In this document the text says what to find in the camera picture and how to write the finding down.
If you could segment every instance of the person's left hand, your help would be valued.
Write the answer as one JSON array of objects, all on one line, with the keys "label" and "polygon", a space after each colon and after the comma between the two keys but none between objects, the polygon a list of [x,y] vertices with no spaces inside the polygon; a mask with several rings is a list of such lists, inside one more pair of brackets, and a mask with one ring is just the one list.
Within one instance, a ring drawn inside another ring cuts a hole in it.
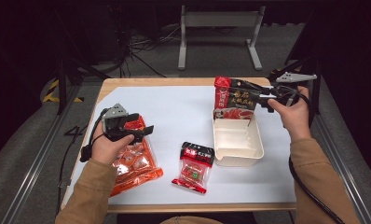
[{"label": "person's left hand", "polygon": [[92,158],[98,162],[111,165],[116,160],[119,150],[133,141],[134,136],[130,134],[116,142],[112,142],[102,134],[103,122],[100,121],[93,134],[93,139],[96,140],[92,145]]}]

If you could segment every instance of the white cardboard box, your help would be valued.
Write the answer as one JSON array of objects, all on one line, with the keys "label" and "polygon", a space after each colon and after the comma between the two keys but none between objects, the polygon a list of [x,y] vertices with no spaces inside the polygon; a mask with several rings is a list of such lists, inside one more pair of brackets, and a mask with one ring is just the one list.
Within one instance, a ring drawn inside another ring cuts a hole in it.
[{"label": "white cardboard box", "polygon": [[255,114],[252,119],[215,119],[213,136],[217,165],[253,166],[264,156]]}]

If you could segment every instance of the packaged food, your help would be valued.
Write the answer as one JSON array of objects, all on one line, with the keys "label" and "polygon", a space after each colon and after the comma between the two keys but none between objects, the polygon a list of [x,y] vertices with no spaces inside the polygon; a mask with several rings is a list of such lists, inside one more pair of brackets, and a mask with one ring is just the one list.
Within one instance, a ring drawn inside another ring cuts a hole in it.
[{"label": "packaged food", "polygon": [[214,119],[251,119],[262,87],[232,77],[216,77]]},{"label": "packaged food", "polygon": [[180,151],[180,174],[173,184],[206,193],[214,161],[214,149],[184,142]]},{"label": "packaged food", "polygon": [[[142,130],[145,124],[142,116],[139,116],[137,120],[127,122],[124,127],[127,130]],[[110,196],[118,195],[163,175],[162,168],[157,166],[147,136],[142,142],[121,149],[113,166],[117,168],[117,179]]]}]

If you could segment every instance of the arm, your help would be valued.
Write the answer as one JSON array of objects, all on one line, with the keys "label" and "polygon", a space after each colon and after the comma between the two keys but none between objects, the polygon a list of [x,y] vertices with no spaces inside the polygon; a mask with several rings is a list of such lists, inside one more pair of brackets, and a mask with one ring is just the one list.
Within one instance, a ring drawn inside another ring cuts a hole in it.
[{"label": "arm", "polygon": [[[291,159],[305,186],[345,223],[360,223],[344,184],[313,138],[291,143]],[[335,223],[305,191],[295,184],[296,223]]]},{"label": "arm", "polygon": [[[298,90],[309,97],[308,89]],[[281,115],[283,126],[290,134],[291,159],[301,181],[345,223],[360,223],[342,180],[322,148],[311,138],[307,103],[302,99],[290,107],[275,100],[268,103]],[[297,183],[295,196],[296,223],[335,223]]]},{"label": "arm", "polygon": [[133,140],[133,135],[111,142],[102,133],[100,122],[93,135],[96,140],[92,146],[92,158],[84,167],[68,204],[57,215],[55,223],[103,223],[107,200],[117,177],[112,163],[119,150]]}]

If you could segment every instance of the hand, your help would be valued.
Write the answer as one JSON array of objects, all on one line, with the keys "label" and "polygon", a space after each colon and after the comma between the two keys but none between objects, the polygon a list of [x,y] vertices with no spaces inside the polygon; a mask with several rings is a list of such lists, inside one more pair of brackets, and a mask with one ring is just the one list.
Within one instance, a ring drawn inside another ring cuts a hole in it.
[{"label": "hand", "polygon": [[104,164],[111,165],[117,158],[120,149],[126,147],[134,136],[127,135],[116,142],[110,141],[103,134],[103,122],[100,121],[93,134],[93,139],[96,139],[92,145],[92,158]]},{"label": "hand", "polygon": [[[298,91],[309,99],[307,88],[298,87]],[[283,126],[290,134],[292,142],[300,138],[311,137],[309,108],[302,98],[299,98],[298,102],[292,106],[282,105],[273,99],[269,99],[268,104],[281,115]]]}]

